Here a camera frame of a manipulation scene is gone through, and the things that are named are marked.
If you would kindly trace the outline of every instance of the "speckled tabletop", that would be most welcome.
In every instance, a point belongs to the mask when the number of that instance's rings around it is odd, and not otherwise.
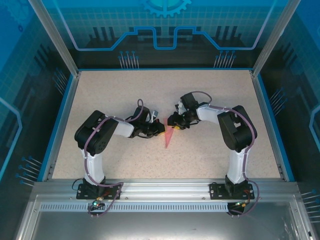
[[[258,137],[247,166],[251,178],[279,178],[273,150],[247,70],[141,70],[83,71],[76,90],[61,148],[53,172],[54,179],[82,178],[84,159],[74,140],[76,130],[94,111],[127,118],[141,98],[159,118],[175,111],[180,97],[191,91],[205,91],[212,105],[242,105],[250,116]],[[198,102],[208,101],[195,94]],[[186,130],[175,130],[168,148],[165,136],[151,139],[114,135],[103,152],[103,170],[109,179],[204,179],[224,178],[229,166],[229,149],[220,127],[202,121]]]

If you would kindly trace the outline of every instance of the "metal base plate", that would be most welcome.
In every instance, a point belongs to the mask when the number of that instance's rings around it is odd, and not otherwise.
[[[247,200],[248,195],[244,190],[248,190],[250,192],[250,200],[255,199],[252,184],[247,184],[239,194],[234,194],[233,196],[229,195],[224,183],[213,182],[209,184],[209,190],[211,200]]]
[[[114,187],[105,187],[104,193],[108,193],[107,195],[104,196],[105,200],[113,200],[115,198],[115,195],[117,194],[117,190],[119,189],[119,186],[114,186]],[[116,197],[116,199],[120,199],[121,193]],[[82,200],[95,200],[100,196],[97,196],[96,193],[93,193],[92,191],[88,190],[86,188],[86,185],[83,183],[79,184],[78,186],[78,191],[76,194],[76,199],[82,199]]]

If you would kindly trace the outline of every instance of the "beige work surface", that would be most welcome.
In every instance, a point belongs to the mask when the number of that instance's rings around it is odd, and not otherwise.
[[[258,137],[250,152],[247,175],[279,178],[254,86],[247,70],[141,70],[83,71],[76,90],[54,179],[82,178],[84,159],[74,140],[76,130],[94,110],[107,116],[127,118],[141,98],[159,112],[161,122],[169,117],[180,97],[205,91],[212,105],[242,105],[256,127]],[[196,93],[199,103],[208,101]],[[165,149],[165,136],[151,139],[112,136],[103,152],[103,171],[109,179],[203,179],[224,178],[229,166],[229,149],[217,124],[201,121],[186,130],[174,130]]]

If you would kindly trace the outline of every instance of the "gear logo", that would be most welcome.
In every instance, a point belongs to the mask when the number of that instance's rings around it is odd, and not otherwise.
[[[29,16],[28,0],[0,0],[0,7],[6,7],[18,24],[22,24]]]
[[[181,10],[187,9],[187,4],[191,4],[191,0],[141,0],[144,10],[149,10],[150,14],[156,14],[157,17],[168,15],[173,17],[180,14]]]

